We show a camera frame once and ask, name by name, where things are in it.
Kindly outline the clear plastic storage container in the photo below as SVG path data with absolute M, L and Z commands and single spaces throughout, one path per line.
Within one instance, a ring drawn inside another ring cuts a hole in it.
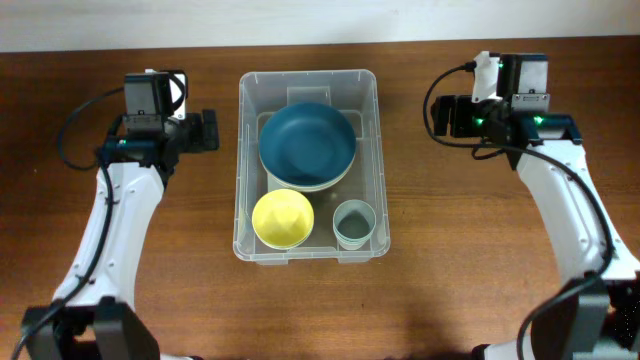
M 278 110 L 298 103 L 321 103 L 340 111 L 357 137 L 356 160 L 349 177 L 335 187 L 302 193 L 311 203 L 315 224 L 310 236 L 288 250 L 263 244 L 251 216 L 268 189 L 261 165 L 258 139 L 267 120 Z M 341 263 L 366 262 L 390 248 L 383 149 L 377 85 L 368 70 L 250 72 L 239 83 L 239 135 L 233 250 L 235 255 L 261 265 L 285 265 L 295 259 L 335 258 Z M 336 208 L 347 200 L 363 200 L 375 210 L 377 225 L 360 249 L 342 248 L 333 231 Z

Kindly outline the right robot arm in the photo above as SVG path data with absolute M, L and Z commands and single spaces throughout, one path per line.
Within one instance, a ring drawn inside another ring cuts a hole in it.
M 473 91 L 425 97 L 427 133 L 487 159 L 507 156 L 541 214 L 563 283 L 515 340 L 478 345 L 472 358 L 638 358 L 639 261 L 598 195 L 575 120 L 549 110 L 547 56 L 482 51 L 459 68 L 473 73 Z

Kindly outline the beige bowl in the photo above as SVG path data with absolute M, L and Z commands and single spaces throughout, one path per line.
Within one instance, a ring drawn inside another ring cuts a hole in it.
M 332 186 L 335 187 L 349 177 L 355 160 L 356 153 L 351 151 L 343 153 L 337 150 L 307 152 L 278 149 L 260 153 L 261 165 L 266 172 L 294 185 L 318 185 L 349 170 L 339 183 Z
M 291 189 L 291 190 L 295 190 L 302 193 L 319 192 L 319 191 L 323 191 L 328 188 L 331 188 L 332 186 L 339 183 L 348 174 L 348 172 L 349 170 L 345 170 L 342 174 L 340 174 L 336 178 L 318 185 L 294 185 L 278 179 L 276 176 L 274 176 L 269 171 L 267 171 L 268 189 L 276 190 L 276 189 L 286 188 L 286 189 Z

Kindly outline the blue plastic bowl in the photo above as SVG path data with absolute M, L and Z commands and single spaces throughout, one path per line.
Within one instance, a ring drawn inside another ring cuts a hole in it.
M 265 170 L 296 186 L 327 184 L 352 165 L 357 137 L 349 120 L 321 103 L 298 103 L 275 112 L 259 134 L 258 151 Z

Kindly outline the green plastic bowl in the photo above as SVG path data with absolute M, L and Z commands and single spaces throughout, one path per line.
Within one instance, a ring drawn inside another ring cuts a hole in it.
M 259 224 L 254 231 L 266 246 L 286 250 L 303 243 L 311 234 L 313 225 L 304 222 L 284 224 L 278 222 Z

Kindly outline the yellow plastic bowl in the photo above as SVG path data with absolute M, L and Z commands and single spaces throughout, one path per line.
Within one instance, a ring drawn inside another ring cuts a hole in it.
M 278 189 L 262 196 L 254 206 L 251 216 L 253 230 L 262 223 L 291 224 L 304 222 L 315 224 L 315 214 L 310 201 L 300 192 Z

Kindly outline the cream plastic cup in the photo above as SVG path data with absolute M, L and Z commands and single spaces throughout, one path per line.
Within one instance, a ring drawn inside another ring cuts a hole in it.
M 359 242 L 351 242 L 351 241 L 344 241 L 342 239 L 339 239 L 338 243 L 342 248 L 349 251 L 354 251 L 362 248 L 367 243 L 367 240 L 359 241 Z

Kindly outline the grey translucent plastic cup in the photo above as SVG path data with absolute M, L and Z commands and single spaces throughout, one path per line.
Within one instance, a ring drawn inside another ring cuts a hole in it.
M 369 227 L 373 231 L 377 225 L 377 217 L 373 207 L 363 200 L 347 200 L 334 211 L 333 231 L 336 227 Z

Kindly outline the green plastic cup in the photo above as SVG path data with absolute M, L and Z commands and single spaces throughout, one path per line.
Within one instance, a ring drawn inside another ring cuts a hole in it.
M 373 229 L 369 227 L 336 227 L 334 229 L 334 235 L 337 239 L 344 241 L 359 242 L 367 240 L 369 241 L 373 235 Z

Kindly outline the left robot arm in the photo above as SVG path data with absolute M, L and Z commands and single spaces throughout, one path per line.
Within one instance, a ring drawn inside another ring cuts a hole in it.
M 164 359 L 135 312 L 152 216 L 183 154 L 216 151 L 216 114 L 186 109 L 182 70 L 126 75 L 126 110 L 95 150 L 96 193 L 80 246 L 48 305 L 25 311 L 11 354 L 32 359 Z

